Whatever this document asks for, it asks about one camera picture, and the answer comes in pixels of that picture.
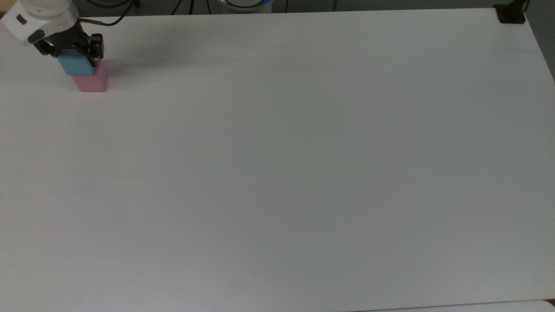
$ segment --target table surface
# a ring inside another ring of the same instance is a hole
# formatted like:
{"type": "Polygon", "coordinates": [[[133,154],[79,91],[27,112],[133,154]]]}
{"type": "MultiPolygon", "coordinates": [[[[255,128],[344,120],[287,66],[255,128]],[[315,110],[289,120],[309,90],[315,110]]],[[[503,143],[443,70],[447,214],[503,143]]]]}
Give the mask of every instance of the table surface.
{"type": "Polygon", "coordinates": [[[0,27],[2,311],[555,298],[555,84],[528,24],[453,9],[85,30],[105,36],[106,93],[0,27]]]}

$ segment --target pink block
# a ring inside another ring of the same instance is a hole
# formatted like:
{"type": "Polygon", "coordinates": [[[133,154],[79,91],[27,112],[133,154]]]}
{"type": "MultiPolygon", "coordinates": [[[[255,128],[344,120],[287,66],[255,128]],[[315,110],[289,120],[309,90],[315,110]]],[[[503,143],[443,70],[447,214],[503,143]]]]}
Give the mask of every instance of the pink block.
{"type": "Polygon", "coordinates": [[[102,59],[99,59],[92,76],[72,75],[71,78],[73,78],[81,92],[105,92],[106,82],[108,82],[108,69],[102,59]]]}

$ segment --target blue block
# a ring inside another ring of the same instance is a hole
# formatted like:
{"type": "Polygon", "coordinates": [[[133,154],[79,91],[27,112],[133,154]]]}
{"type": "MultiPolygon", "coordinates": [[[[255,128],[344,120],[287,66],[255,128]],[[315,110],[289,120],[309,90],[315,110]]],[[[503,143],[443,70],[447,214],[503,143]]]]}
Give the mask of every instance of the blue block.
{"type": "Polygon", "coordinates": [[[58,61],[68,75],[92,76],[94,74],[94,67],[90,65],[87,57],[75,50],[62,51],[58,61]]]}

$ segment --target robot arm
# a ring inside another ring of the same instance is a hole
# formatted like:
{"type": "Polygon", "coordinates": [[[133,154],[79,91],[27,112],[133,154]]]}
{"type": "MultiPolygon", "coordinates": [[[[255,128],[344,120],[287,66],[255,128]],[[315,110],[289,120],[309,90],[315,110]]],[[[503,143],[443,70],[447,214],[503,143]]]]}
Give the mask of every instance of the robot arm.
{"type": "Polygon", "coordinates": [[[78,18],[72,0],[18,0],[2,23],[24,45],[34,45],[43,55],[58,57],[63,50],[75,50],[95,66],[95,60],[104,56],[102,35],[88,36],[78,18]]]}

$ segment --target stacked blocks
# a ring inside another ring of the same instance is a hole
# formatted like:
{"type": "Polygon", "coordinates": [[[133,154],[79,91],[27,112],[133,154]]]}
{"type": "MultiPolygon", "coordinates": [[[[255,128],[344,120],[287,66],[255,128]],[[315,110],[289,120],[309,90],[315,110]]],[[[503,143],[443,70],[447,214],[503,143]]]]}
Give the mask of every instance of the stacked blocks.
{"type": "Polygon", "coordinates": [[[108,70],[102,59],[97,61],[96,67],[92,67],[86,56],[74,50],[64,50],[58,56],[58,61],[81,92],[106,91],[108,70]]]}

